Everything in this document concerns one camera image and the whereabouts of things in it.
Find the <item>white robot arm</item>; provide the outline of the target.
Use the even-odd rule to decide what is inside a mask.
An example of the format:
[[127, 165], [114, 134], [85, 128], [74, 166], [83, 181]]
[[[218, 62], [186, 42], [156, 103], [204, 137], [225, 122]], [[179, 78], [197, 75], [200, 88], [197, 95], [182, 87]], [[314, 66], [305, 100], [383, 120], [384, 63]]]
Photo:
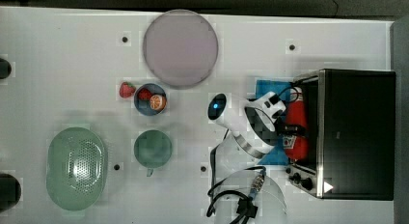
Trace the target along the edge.
[[287, 224], [281, 188], [260, 162], [280, 141], [294, 143], [306, 128], [283, 120], [286, 105], [269, 92], [248, 100], [232, 94], [214, 96], [208, 118], [227, 130], [210, 152], [210, 204], [206, 215], [214, 224]]

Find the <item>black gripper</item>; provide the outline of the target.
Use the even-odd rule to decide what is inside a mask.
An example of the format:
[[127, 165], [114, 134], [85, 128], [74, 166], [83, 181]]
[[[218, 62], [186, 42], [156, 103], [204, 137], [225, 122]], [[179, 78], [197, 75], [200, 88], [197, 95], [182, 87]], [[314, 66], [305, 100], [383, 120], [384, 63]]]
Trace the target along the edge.
[[281, 117], [275, 119], [275, 128], [279, 135], [307, 137], [307, 120], [295, 118], [290, 123], [286, 123]]

